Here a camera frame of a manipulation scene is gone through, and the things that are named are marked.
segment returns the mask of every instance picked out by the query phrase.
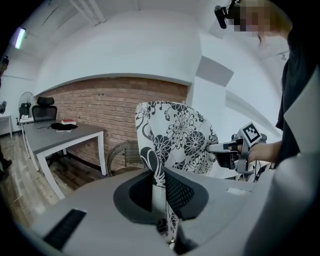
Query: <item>black shirt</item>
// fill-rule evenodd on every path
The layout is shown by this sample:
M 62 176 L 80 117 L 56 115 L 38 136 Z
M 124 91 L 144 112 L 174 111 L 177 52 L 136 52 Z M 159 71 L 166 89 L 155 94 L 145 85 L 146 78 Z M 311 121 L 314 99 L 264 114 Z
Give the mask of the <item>black shirt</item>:
M 294 24 L 288 35 L 289 59 L 283 70 L 282 99 L 276 124 L 276 127 L 283 131 L 283 135 L 275 166 L 300 152 L 295 137 L 284 120 L 284 113 L 303 91 L 316 65 L 319 64 L 318 47 L 314 43 L 315 40 L 317 39 L 312 34 L 301 32 Z

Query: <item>brick wall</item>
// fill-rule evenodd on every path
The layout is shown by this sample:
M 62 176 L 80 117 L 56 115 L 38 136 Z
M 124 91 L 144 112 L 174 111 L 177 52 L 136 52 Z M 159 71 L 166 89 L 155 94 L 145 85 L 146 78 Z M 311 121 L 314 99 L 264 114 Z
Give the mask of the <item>brick wall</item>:
M 186 100 L 187 86 L 146 78 L 98 78 L 60 86 L 43 93 L 53 97 L 58 119 L 73 119 L 78 123 L 104 129 L 104 153 L 125 141 L 137 140 L 135 109 L 138 103 L 149 101 Z M 99 164 L 98 142 L 91 139 L 67 149 L 68 152 Z M 119 155 L 112 161 L 112 170 L 124 166 Z

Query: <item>wicker chair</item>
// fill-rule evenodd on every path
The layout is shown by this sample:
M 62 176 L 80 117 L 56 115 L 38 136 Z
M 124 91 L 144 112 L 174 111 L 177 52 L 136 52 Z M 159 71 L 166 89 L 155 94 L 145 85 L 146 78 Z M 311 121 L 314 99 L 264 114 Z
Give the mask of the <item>wicker chair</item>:
M 113 159 L 117 154 L 120 152 L 123 152 L 122 155 L 124 156 L 124 168 L 121 168 L 116 171 L 111 170 L 111 164 Z M 130 166 L 127 167 L 127 164 L 141 164 L 143 165 L 140 153 L 139 153 L 139 147 L 137 141 L 126 141 L 123 143 L 120 143 L 119 145 L 115 146 L 111 152 L 109 153 L 107 159 L 106 159 L 106 171 L 109 173 L 109 177 L 111 177 L 113 174 L 123 174 L 130 171 L 135 171 L 141 169 L 141 167 L 138 166 Z

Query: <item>hand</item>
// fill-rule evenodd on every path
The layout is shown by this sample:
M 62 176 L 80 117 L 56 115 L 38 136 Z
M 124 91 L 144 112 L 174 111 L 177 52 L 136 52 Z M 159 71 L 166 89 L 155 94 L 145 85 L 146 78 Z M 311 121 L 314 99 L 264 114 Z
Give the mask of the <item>hand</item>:
M 276 143 L 258 143 L 254 145 L 249 153 L 249 162 L 266 161 L 275 163 L 280 150 L 281 141 Z

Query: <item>gray desk surface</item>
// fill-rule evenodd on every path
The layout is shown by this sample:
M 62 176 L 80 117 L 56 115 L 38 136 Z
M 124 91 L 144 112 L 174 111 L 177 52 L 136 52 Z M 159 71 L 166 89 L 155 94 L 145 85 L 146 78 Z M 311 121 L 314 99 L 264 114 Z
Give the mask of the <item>gray desk surface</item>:
M 41 127 L 48 127 L 53 123 L 59 123 L 60 120 L 35 122 L 24 125 L 24 131 L 34 154 L 38 154 L 55 146 L 95 134 L 103 131 L 103 128 L 91 126 L 83 123 L 77 123 L 77 128 L 71 132 L 57 132 L 57 130 Z

